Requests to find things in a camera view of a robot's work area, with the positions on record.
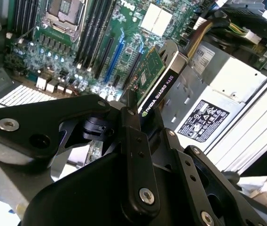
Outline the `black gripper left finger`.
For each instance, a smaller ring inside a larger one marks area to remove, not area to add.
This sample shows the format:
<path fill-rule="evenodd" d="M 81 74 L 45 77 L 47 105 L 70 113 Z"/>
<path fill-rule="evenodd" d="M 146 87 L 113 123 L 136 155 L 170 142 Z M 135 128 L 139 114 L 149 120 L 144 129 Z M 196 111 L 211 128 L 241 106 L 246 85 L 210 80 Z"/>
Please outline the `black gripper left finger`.
<path fill-rule="evenodd" d="M 97 95 L 0 108 L 0 169 L 6 176 L 1 188 L 15 187 L 13 195 L 3 196 L 15 204 L 24 197 L 26 211 L 40 191 L 55 183 L 50 176 L 55 157 L 93 140 L 103 142 L 102 157 L 150 155 L 133 92 L 127 92 L 120 108 Z"/>

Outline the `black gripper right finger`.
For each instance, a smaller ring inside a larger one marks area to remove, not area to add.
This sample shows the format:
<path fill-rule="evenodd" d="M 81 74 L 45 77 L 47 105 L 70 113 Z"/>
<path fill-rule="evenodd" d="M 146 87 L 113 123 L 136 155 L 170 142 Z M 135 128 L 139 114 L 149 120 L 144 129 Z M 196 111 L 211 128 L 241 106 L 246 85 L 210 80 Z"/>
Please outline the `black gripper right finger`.
<path fill-rule="evenodd" d="M 267 226 L 267 207 L 242 194 L 196 146 L 182 147 L 154 111 L 145 121 L 160 212 L 153 226 Z"/>

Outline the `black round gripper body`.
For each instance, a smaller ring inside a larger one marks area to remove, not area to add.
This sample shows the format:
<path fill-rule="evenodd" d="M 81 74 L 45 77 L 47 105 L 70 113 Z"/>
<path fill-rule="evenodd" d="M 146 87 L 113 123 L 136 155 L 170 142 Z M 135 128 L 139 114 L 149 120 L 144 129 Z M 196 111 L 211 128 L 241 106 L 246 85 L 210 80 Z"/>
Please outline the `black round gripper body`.
<path fill-rule="evenodd" d="M 24 226 L 192 226 L 174 176 L 150 155 L 111 153 L 47 186 L 29 204 Z"/>

